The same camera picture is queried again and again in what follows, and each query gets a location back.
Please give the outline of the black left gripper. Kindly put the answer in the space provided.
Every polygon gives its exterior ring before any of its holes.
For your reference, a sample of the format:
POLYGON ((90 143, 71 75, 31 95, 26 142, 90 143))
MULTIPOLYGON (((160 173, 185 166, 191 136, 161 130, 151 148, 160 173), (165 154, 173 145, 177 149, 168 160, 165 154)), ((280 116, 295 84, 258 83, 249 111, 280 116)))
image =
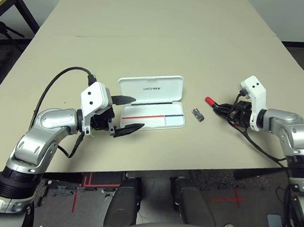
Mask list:
MULTIPOLYGON (((131 96, 126 96, 126 95, 115 95, 111 96, 112 104, 113 105, 126 105, 130 104, 136 101, 135 98, 131 96)), ((144 124, 143 123, 134 123, 134 124, 129 124, 126 125, 125 127, 122 128, 116 128, 114 127, 114 124, 112 120, 114 119, 114 111, 113 108, 110 107, 108 110, 104 111, 103 113, 99 114, 94 114, 94 116, 91 117, 90 119, 90 127, 92 130, 97 130, 97 131, 109 131, 110 135, 113 137, 120 137, 120 136, 126 136, 129 134, 132 134, 133 132, 141 129, 144 124)))

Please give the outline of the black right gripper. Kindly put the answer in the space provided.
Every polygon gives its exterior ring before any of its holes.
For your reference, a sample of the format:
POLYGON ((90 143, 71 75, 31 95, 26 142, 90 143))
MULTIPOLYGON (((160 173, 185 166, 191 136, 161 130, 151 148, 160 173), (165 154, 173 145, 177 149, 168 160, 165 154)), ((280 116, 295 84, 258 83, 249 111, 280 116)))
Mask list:
POLYGON ((229 116, 230 122, 238 126, 249 126, 251 117, 251 102, 239 101, 230 110, 232 104, 219 104, 213 111, 219 116, 229 116))

